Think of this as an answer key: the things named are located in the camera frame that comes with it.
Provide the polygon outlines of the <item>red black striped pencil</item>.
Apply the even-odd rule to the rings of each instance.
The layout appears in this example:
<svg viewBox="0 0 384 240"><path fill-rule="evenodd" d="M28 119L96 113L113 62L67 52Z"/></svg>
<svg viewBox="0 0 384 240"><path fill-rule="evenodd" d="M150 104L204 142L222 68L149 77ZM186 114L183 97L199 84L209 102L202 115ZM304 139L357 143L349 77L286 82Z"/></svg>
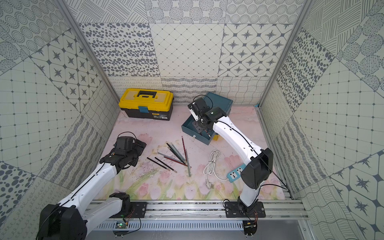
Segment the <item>red black striped pencil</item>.
<svg viewBox="0 0 384 240"><path fill-rule="evenodd" d="M185 154L185 160L186 160L186 163L188 165L189 163L188 163L187 150L186 150L185 141L184 141L183 136L182 136L182 144L183 144L183 150L184 150L184 154Z"/></svg>

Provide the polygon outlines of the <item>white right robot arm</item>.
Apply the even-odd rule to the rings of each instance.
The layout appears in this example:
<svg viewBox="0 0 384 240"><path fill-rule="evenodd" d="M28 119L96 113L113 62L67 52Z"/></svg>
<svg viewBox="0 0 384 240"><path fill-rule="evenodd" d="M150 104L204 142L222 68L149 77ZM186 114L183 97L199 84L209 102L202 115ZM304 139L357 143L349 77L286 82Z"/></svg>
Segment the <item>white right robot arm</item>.
<svg viewBox="0 0 384 240"><path fill-rule="evenodd" d="M201 129L214 131L223 137L246 165L241 172L245 185L238 198L238 208L244 215L248 214L256 206L262 184L273 172L273 152L254 144L233 124L224 110L209 107L201 95L195 97L188 108Z"/></svg>

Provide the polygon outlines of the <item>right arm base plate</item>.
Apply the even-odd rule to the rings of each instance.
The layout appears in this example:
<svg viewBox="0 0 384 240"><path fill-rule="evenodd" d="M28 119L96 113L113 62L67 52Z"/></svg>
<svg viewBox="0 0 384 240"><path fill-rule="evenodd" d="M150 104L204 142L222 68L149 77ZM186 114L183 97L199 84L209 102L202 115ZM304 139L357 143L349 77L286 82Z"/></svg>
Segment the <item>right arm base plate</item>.
<svg viewBox="0 0 384 240"><path fill-rule="evenodd" d="M223 207L227 218L265 218L265 208L262 202L256 201L251 206L246 207L240 202L224 201Z"/></svg>

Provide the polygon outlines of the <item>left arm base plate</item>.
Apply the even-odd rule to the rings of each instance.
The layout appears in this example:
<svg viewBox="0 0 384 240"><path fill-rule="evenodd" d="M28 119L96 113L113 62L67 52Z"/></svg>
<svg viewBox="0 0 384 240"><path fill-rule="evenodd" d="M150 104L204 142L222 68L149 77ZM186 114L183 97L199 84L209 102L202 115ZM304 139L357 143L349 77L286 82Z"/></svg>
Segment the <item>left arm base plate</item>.
<svg viewBox="0 0 384 240"><path fill-rule="evenodd" d="M148 202L131 202L126 218L143 219L146 215Z"/></svg>

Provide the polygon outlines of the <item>teal drawer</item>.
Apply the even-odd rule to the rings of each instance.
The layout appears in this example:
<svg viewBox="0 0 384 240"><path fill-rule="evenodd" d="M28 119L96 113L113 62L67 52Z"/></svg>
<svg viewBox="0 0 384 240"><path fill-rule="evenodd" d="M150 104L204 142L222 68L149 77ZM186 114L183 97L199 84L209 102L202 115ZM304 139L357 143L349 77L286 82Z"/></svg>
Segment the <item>teal drawer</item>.
<svg viewBox="0 0 384 240"><path fill-rule="evenodd" d="M185 134L191 136L197 141L202 142L205 145L209 145L211 141L218 135L214 131L210 131L208 133L205 130L201 131L192 115L187 118L187 120L182 124L181 128Z"/></svg>

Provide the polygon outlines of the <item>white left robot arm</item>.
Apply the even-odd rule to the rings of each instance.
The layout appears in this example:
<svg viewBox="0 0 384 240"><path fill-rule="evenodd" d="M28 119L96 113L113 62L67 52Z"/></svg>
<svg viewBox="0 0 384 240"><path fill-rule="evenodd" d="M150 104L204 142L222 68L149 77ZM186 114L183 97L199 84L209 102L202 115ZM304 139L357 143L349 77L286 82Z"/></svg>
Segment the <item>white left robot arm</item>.
<svg viewBox="0 0 384 240"><path fill-rule="evenodd" d="M41 211L37 240L84 240L110 217L122 218L124 227L134 216L130 195L117 192L90 212L86 209L120 171L135 167L147 144L135 136L118 136L112 150L100 159L96 169L67 197Z"/></svg>

